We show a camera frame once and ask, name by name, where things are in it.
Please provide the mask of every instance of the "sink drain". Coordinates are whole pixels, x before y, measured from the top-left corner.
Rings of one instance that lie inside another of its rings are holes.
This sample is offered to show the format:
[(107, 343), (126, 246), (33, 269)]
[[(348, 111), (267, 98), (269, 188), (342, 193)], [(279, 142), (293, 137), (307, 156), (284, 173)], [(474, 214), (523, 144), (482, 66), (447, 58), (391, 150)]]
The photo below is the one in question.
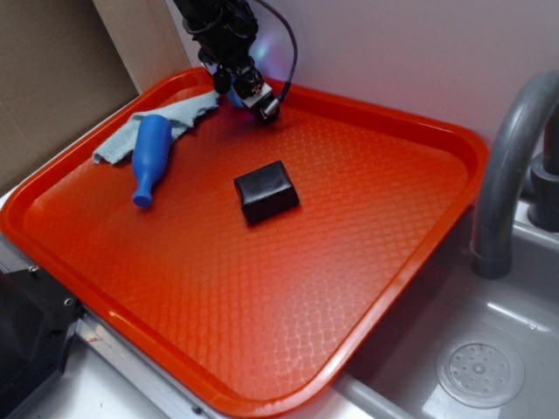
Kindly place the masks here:
[(505, 341), (468, 334), (448, 342), (437, 358), (437, 377), (450, 397), (488, 409), (513, 400), (524, 383), (520, 355)]

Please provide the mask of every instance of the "sink basin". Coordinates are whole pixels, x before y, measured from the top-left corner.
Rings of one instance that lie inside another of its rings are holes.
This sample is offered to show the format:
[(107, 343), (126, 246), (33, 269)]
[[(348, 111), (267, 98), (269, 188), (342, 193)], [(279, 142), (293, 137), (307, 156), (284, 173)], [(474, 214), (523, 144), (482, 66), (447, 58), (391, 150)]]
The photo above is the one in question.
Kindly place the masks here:
[(559, 237), (516, 223), (513, 270), (487, 280), (470, 270), (472, 220), (466, 213), (346, 368), (372, 404), (399, 408), (382, 417), (557, 418)]

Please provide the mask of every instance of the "gray towel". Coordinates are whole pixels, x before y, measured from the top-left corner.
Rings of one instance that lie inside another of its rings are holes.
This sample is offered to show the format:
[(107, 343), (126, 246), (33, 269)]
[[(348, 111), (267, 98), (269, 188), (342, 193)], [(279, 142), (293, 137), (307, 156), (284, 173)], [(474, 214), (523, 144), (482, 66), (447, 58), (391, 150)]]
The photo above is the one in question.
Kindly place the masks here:
[(196, 117), (217, 108), (218, 97), (219, 95), (216, 92), (209, 92), (191, 99), (180, 100), (152, 111), (133, 114), (126, 124), (97, 147), (93, 152), (93, 161), (100, 163), (102, 160), (106, 160), (109, 163), (115, 164), (127, 155), (130, 155), (134, 150), (140, 121), (145, 116), (151, 114), (161, 115), (169, 120), (171, 123), (171, 136), (173, 141), (175, 141), (194, 126)]

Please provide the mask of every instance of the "blue plastic bottle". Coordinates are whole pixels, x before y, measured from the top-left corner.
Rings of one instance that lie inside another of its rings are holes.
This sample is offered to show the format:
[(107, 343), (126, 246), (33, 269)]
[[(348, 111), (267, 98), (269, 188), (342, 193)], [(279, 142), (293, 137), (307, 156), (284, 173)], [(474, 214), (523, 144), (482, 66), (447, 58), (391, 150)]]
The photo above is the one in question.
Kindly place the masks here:
[(132, 154), (132, 170), (138, 181), (138, 189), (134, 192), (132, 200), (139, 207), (151, 205), (151, 189), (165, 173), (170, 145), (169, 120), (161, 115), (149, 115), (141, 120)]

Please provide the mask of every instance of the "gray faucet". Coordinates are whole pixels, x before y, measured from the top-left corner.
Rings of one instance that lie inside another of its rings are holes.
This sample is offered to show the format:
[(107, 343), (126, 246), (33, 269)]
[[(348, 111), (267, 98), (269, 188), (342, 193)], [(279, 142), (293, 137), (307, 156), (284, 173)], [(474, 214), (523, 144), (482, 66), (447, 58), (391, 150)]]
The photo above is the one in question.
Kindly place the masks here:
[(472, 269), (482, 278), (501, 278), (512, 266), (511, 236), (516, 205), (528, 165), (544, 133), (543, 153), (532, 162), (537, 198), (528, 218), (537, 227), (559, 230), (559, 70), (533, 77), (507, 112), (493, 145), (473, 220)]

